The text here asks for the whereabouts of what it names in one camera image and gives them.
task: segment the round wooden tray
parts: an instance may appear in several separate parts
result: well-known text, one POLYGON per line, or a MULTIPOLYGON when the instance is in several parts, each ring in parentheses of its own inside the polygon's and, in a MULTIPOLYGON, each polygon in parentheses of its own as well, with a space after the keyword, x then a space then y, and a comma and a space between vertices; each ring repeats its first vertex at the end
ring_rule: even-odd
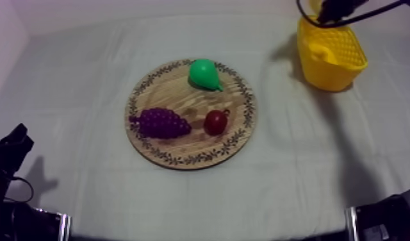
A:
POLYGON ((133 89, 126 105, 125 125, 133 146, 152 163, 177 170, 196 170, 224 162, 248 141, 256 124, 256 98, 234 70, 215 62, 224 91, 199 90, 188 82, 193 59, 166 63, 146 75, 133 89), (149 108, 168 108, 185 118, 192 132, 180 138, 145 138, 129 116, 149 108), (211 137, 202 126, 211 110, 230 110, 223 134, 211 137))

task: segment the purple grapes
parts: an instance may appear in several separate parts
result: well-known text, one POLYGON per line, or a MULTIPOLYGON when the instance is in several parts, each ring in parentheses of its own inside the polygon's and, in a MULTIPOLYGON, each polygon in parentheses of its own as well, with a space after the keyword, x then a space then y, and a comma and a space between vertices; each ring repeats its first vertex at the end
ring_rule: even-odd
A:
POLYGON ((152 108, 143 110, 139 117, 129 117, 133 124, 139 124, 139 132, 145 137, 171 139, 187 135, 192 127, 186 119, 172 110, 152 108))

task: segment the table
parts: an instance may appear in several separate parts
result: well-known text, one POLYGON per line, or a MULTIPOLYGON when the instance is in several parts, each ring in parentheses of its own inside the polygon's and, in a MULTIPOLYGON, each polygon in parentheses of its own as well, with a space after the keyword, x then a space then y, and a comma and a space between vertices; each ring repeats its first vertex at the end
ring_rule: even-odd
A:
POLYGON ((408 189, 410 40, 356 28, 370 66, 326 93, 304 83, 296 29, 277 15, 178 15, 33 37, 0 95, 0 138, 23 122, 35 141, 17 173, 31 205, 91 237, 282 240, 342 230, 344 208, 408 189), (251 84, 256 130, 222 165, 162 169, 129 143, 125 103, 153 68, 196 57, 251 84))

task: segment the green pear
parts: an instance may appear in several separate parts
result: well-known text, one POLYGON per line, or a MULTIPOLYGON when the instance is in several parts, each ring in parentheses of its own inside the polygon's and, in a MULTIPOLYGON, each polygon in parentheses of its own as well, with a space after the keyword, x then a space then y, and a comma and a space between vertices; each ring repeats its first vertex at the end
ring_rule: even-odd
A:
POLYGON ((217 68, 211 60, 195 60, 190 66, 190 80, 200 87, 223 91, 217 68))

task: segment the yellow basket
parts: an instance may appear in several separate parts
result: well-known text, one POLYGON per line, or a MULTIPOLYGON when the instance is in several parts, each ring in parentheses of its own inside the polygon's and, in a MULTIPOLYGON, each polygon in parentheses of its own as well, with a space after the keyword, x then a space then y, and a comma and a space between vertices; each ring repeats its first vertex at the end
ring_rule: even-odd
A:
POLYGON ((301 18, 298 49, 306 80, 322 90, 343 90, 368 66, 366 56, 348 26, 322 29, 301 18))

